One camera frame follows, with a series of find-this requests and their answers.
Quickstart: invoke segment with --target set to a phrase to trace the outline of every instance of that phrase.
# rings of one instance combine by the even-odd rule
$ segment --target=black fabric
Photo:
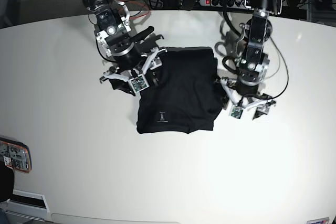
[[[8,200],[14,189],[14,172],[0,161],[0,202]]]
[[[214,91],[217,59],[211,48],[160,55],[159,85],[141,91],[137,131],[213,130],[222,105]]]

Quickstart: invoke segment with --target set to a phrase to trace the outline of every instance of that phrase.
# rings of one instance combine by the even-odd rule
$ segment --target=power strip
[[[220,0],[218,2],[218,4],[216,4],[217,0],[199,0],[199,4],[201,6],[212,6],[212,7],[222,7],[222,4],[224,2],[224,0]],[[232,7],[228,6],[230,8],[236,8],[236,9],[242,9],[242,10],[248,10],[247,8],[245,8],[242,4],[240,6],[237,6],[236,4],[234,4]]]

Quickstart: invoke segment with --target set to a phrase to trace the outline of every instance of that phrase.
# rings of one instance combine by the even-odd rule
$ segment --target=white table
[[[135,23],[164,35],[160,46],[213,47],[221,21],[216,12],[157,11]],[[333,220],[336,29],[271,22],[290,71],[277,106],[254,121],[223,111],[212,132],[189,135],[137,133],[139,98],[99,84],[108,65],[87,16],[0,30],[0,135],[28,145],[33,160],[30,174],[16,173],[15,188],[44,194],[53,221],[56,214],[180,224]],[[265,51],[272,74],[276,51],[270,43]],[[285,84],[282,64],[265,91],[275,95]]]

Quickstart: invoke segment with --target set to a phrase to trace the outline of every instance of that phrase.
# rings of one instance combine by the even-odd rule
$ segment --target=white sticker
[[[4,161],[5,161],[5,166],[7,166],[10,169],[13,169],[12,160],[10,159],[10,157],[4,157]]]

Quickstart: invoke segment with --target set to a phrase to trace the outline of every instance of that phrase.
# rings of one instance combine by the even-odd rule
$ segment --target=table surface
[[[290,73],[277,106],[254,121],[222,111],[212,132],[189,135],[137,133],[139,98],[99,83],[109,65],[87,16],[0,30],[0,135],[28,145],[33,161],[28,175],[16,173],[15,188],[44,194],[50,214],[181,224],[332,220],[336,28],[270,20]],[[134,23],[137,31],[154,26],[165,37],[160,46],[213,47],[221,22],[215,12],[156,11]],[[265,51],[271,75],[278,55],[270,42]],[[265,92],[285,84],[282,63]]]

